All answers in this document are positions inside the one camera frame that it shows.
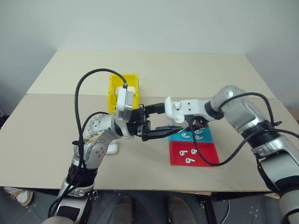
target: yellow bin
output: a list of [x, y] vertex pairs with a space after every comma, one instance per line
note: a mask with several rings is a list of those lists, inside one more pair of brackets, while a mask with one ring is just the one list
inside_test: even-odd
[[[133, 109], [137, 109], [139, 105], [139, 79], [137, 74], [122, 74], [126, 79], [128, 86], [135, 87], [135, 95], [133, 98]], [[122, 87], [123, 81], [117, 75], [111, 74], [108, 90], [108, 111], [109, 113], [116, 113], [116, 88]]]

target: red tray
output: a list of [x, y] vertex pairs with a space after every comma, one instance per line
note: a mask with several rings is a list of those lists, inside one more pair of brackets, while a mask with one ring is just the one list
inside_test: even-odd
[[[219, 158], [214, 143], [197, 143], [202, 155], [211, 162], [218, 163]], [[169, 144], [170, 149], [170, 164], [175, 166], [192, 166], [192, 167], [211, 167], [205, 163], [198, 154], [191, 154], [191, 149], [195, 149], [193, 142], [187, 141], [171, 141]], [[185, 155], [181, 156], [181, 150], [188, 151]], [[186, 158], [193, 159], [195, 162], [186, 163]]]

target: black wire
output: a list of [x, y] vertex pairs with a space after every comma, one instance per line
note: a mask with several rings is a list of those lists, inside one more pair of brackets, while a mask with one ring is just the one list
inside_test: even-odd
[[194, 130], [193, 130], [193, 127], [192, 126], [189, 126], [190, 129], [191, 129], [191, 133], [192, 133], [192, 137], [193, 137], [193, 142], [194, 142], [194, 146], [196, 148], [196, 151], [197, 153], [199, 154], [199, 156], [201, 157], [201, 159], [206, 162], [207, 164], [211, 165], [211, 166], [222, 166], [226, 163], [228, 163], [229, 161], [231, 161], [236, 155], [237, 153], [241, 150], [241, 148], [245, 145], [245, 143], [254, 135], [258, 134], [258, 133], [261, 133], [261, 132], [283, 132], [283, 133], [286, 133], [286, 134], [290, 134], [290, 135], [293, 135], [297, 138], [299, 138], [299, 135], [294, 133], [294, 132], [290, 132], [290, 131], [287, 131], [287, 130], [282, 130], [282, 129], [270, 129], [270, 130], [259, 130], [259, 131], [256, 131], [254, 133], [251, 133], [250, 135], [248, 135], [240, 144], [239, 146], [237, 147], [237, 149], [223, 162], [220, 162], [220, 163], [214, 163], [214, 162], [210, 162], [208, 160], [205, 159], [205, 157], [202, 155], [202, 153], [200, 152], [199, 148], [198, 148], [198, 145], [197, 145], [197, 142], [196, 142], [196, 138], [195, 138], [195, 133], [194, 133]]
[[[71, 189], [69, 189], [69, 190], [67, 191], [67, 194], [71, 193], [77, 186], [79, 186], [80, 183], [81, 183], [81, 182], [78, 182], [75, 186], [73, 186]], [[59, 203], [61, 202], [62, 199], [63, 199], [62, 196], [60, 196], [60, 197], [56, 198], [56, 200], [53, 201], [53, 203], [50, 205], [49, 210], [48, 210], [48, 218], [50, 218], [51, 216], [53, 216], [54, 213], [55, 213], [55, 211], [56, 211], [56, 209], [54, 209], [53, 212], [52, 212], [52, 208], [53, 208], [53, 206], [54, 206], [55, 204], [59, 204]]]
[[48, 217], [51, 217], [54, 215], [55, 213], [55, 210], [57, 209], [59, 203], [61, 202], [61, 200], [63, 199], [64, 196], [66, 196], [68, 194], [68, 190], [70, 189], [70, 187], [72, 186], [72, 183], [74, 182], [74, 180], [77, 178], [78, 176], [78, 171], [79, 171], [79, 168], [83, 165], [83, 167], [85, 168], [85, 163], [84, 163], [84, 159], [83, 159], [83, 153], [84, 153], [84, 139], [83, 139], [83, 129], [81, 127], [81, 122], [80, 122], [80, 117], [79, 117], [79, 109], [78, 109], [78, 97], [79, 97], [79, 90], [80, 90], [80, 87], [81, 87], [81, 84], [83, 83], [83, 81], [89, 77], [90, 75], [92, 75], [93, 73], [96, 73], [96, 72], [100, 72], [100, 71], [106, 71], [106, 72], [110, 72], [110, 73], [113, 73], [115, 75], [117, 75], [118, 77], [120, 77], [123, 82], [124, 82], [124, 85], [123, 85], [123, 88], [127, 88], [128, 87], [128, 84], [127, 84], [127, 81], [126, 79], [118, 72], [116, 71], [113, 71], [111, 69], [95, 69], [95, 70], [92, 70], [88, 73], [86, 73], [82, 78], [80, 78], [78, 84], [77, 84], [77, 87], [76, 87], [76, 90], [75, 90], [75, 117], [76, 117], [76, 123], [77, 123], [77, 128], [78, 128], [78, 133], [79, 133], [79, 139], [78, 139], [78, 151], [79, 151], [79, 164], [78, 164], [78, 169], [76, 170], [76, 173], [75, 175], [73, 176], [72, 180], [69, 182], [68, 186], [66, 187], [66, 189], [64, 190], [64, 192], [62, 193], [62, 195], [56, 199], [52, 205], [49, 207], [49, 210], [48, 210]]
[[282, 224], [289, 224], [289, 216], [292, 214], [295, 214], [296, 212], [299, 212], [299, 209], [294, 209], [292, 211], [289, 211], [288, 213], [285, 214], [284, 218], [282, 219], [281, 223]]
[[83, 131], [82, 131], [82, 127], [81, 127], [81, 122], [80, 122], [80, 117], [79, 117], [79, 109], [78, 109], [79, 90], [80, 90], [81, 84], [83, 83], [83, 81], [87, 77], [89, 77], [93, 73], [100, 72], [100, 71], [107, 71], [107, 72], [110, 72], [110, 73], [113, 73], [113, 74], [117, 75], [118, 77], [120, 77], [123, 80], [123, 82], [124, 82], [123, 87], [124, 88], [128, 87], [126, 79], [120, 73], [118, 73], [116, 71], [113, 71], [111, 69], [95, 69], [95, 70], [92, 70], [92, 71], [86, 73], [82, 78], [80, 78], [80, 80], [79, 80], [79, 82], [77, 84], [76, 90], [75, 90], [75, 116], [76, 116], [76, 122], [77, 122], [78, 132], [79, 132], [79, 140], [78, 141], [81, 144], [84, 144], [84, 141], [83, 141]]
[[92, 113], [91, 115], [88, 116], [88, 118], [85, 120], [83, 126], [82, 126], [82, 132], [84, 132], [85, 130], [85, 127], [87, 125], [87, 122], [89, 121], [90, 118], [92, 118], [94, 115], [96, 114], [99, 114], [99, 113], [102, 113], [102, 114], [109, 114], [109, 113], [106, 113], [106, 112], [102, 112], [102, 111], [99, 111], [99, 112], [95, 112], [95, 113]]
[[286, 134], [290, 134], [296, 138], [299, 138], [299, 134], [296, 134], [294, 132], [290, 132], [290, 131], [287, 131], [287, 130], [283, 130], [283, 129], [271, 129], [269, 130], [269, 132], [282, 132], [282, 133], [286, 133]]
[[226, 103], [228, 103], [228, 102], [230, 102], [230, 101], [232, 101], [232, 100], [234, 100], [234, 99], [237, 99], [237, 98], [240, 98], [240, 97], [245, 97], [245, 96], [258, 96], [258, 97], [262, 98], [262, 99], [265, 101], [266, 105], [267, 105], [267, 109], [268, 109], [269, 116], [270, 116], [270, 122], [271, 122], [271, 124], [272, 124], [273, 126], [275, 126], [275, 123], [274, 123], [274, 117], [273, 117], [273, 112], [272, 112], [272, 109], [271, 109], [269, 100], [268, 100], [263, 94], [261, 94], [261, 93], [257, 93], [257, 92], [246, 92], [246, 93], [242, 93], [242, 94], [239, 94], [239, 95], [237, 95], [237, 96], [231, 97], [231, 98], [225, 100], [225, 101], [219, 106], [219, 111], [222, 110], [222, 107], [223, 107]]

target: blue tray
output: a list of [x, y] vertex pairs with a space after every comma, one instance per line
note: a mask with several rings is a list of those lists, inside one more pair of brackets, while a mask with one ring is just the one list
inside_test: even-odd
[[[198, 129], [199, 132], [202, 132], [201, 134], [195, 134], [198, 135], [199, 137], [203, 137], [200, 140], [196, 140], [197, 142], [214, 142], [213, 138], [212, 138], [212, 134], [211, 134], [211, 130], [210, 127], [206, 127], [206, 128], [201, 128]], [[182, 134], [185, 134], [186, 136], [190, 136], [190, 138], [183, 138]], [[192, 138], [192, 134], [191, 132], [185, 132], [184, 129], [183, 131], [176, 133], [176, 134], [172, 134], [168, 137], [169, 142], [171, 141], [193, 141]]]

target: person's foot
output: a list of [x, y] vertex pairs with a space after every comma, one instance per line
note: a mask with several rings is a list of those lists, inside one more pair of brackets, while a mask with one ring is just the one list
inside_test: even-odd
[[112, 210], [108, 224], [132, 224], [133, 223], [133, 200], [125, 196]]
[[179, 197], [168, 199], [168, 221], [171, 224], [197, 224], [191, 209]]
[[4, 187], [4, 190], [11, 195], [11, 197], [18, 201], [23, 206], [27, 206], [33, 199], [33, 192], [28, 190], [21, 190], [12, 187]]

